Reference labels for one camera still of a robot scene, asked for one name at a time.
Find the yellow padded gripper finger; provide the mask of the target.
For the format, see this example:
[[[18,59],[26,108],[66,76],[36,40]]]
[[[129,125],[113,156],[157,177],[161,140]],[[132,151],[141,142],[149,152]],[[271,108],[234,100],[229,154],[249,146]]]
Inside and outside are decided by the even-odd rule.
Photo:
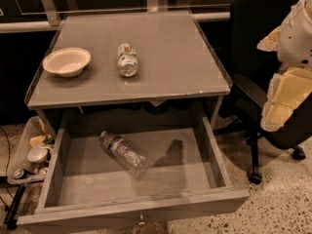
[[[275,74],[270,81],[267,101],[262,109],[261,128],[266,132],[278,131],[311,93],[310,68],[295,67],[283,74]]]
[[[267,36],[261,39],[257,48],[264,52],[276,52],[277,51],[277,42],[280,35],[281,28],[276,27],[273,29]]]

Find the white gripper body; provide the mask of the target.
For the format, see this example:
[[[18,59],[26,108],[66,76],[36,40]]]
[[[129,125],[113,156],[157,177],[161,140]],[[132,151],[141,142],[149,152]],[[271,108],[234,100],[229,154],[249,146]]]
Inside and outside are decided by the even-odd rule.
[[[312,0],[299,0],[281,23],[277,57],[289,66],[312,67]]]

